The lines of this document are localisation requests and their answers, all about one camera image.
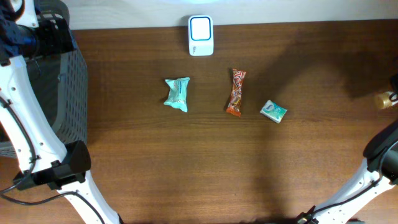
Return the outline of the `white tube with gold cap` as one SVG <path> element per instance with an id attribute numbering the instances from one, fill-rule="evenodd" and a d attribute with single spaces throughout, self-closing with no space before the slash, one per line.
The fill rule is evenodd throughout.
<path id="1" fill-rule="evenodd" d="M 386 91 L 375 96 L 375 104 L 378 109 L 383 110 L 397 104 L 397 93 Z"/>

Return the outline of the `teal Kleenex tissue pack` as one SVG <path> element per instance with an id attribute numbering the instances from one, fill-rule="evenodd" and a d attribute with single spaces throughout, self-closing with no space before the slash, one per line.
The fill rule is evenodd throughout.
<path id="1" fill-rule="evenodd" d="M 286 114 L 287 110 L 271 100 L 268 100 L 261 108 L 260 114 L 268 117 L 276 123 L 280 123 Z"/>

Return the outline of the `red chocolate bar wrapper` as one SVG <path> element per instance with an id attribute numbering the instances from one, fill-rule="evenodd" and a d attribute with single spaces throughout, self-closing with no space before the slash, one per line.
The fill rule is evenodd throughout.
<path id="1" fill-rule="evenodd" d="M 242 85 L 246 72 L 244 70 L 232 69 L 233 72 L 233 84 L 230 95 L 230 100 L 226 109 L 226 112 L 235 116 L 241 116 L 241 105 L 242 105 Z"/>

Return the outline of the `teal snack packet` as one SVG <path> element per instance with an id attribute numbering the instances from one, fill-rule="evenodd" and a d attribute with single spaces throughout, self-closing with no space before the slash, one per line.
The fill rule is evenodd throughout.
<path id="1" fill-rule="evenodd" d="M 189 77 L 178 79 L 166 79 L 165 82 L 169 86 L 170 91 L 164 105 L 171 106 L 175 109 L 187 113 L 187 86 L 190 81 Z"/>

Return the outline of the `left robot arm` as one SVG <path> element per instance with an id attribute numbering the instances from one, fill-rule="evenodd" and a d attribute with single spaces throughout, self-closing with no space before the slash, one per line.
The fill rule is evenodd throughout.
<path id="1" fill-rule="evenodd" d="M 86 223 L 121 223 L 91 175 L 88 71 L 62 1 L 1 2 L 1 155 L 12 189 L 47 185 Z"/>

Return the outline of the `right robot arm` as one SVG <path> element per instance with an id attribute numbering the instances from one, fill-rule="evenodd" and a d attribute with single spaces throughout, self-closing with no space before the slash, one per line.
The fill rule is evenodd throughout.
<path id="1" fill-rule="evenodd" d="M 370 140 L 363 156 L 358 171 L 334 196 L 301 213 L 295 223 L 353 223 L 366 204 L 397 186 L 397 121 Z"/>

